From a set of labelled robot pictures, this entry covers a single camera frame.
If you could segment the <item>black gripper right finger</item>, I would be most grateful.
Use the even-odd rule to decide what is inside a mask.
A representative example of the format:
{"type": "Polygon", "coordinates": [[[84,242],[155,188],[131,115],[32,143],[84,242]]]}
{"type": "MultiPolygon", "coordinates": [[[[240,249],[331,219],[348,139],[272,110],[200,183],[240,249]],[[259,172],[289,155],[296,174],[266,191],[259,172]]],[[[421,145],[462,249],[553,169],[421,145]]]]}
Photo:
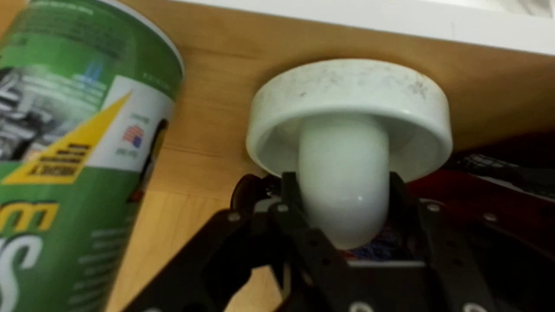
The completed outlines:
{"type": "Polygon", "coordinates": [[[555,207],[464,174],[390,177],[376,312],[555,312],[555,207]]]}

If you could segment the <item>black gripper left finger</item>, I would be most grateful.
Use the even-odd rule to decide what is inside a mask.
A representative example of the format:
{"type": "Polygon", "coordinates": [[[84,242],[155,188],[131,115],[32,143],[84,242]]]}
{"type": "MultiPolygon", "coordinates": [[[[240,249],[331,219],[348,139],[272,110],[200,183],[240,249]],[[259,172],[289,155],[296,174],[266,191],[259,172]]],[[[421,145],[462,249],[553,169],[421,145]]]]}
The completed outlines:
{"type": "Polygon", "coordinates": [[[251,273],[268,268],[284,295],[275,312],[339,312],[331,278],[341,259],[308,226],[294,174],[244,176],[218,210],[122,312],[223,312],[251,273]]]}

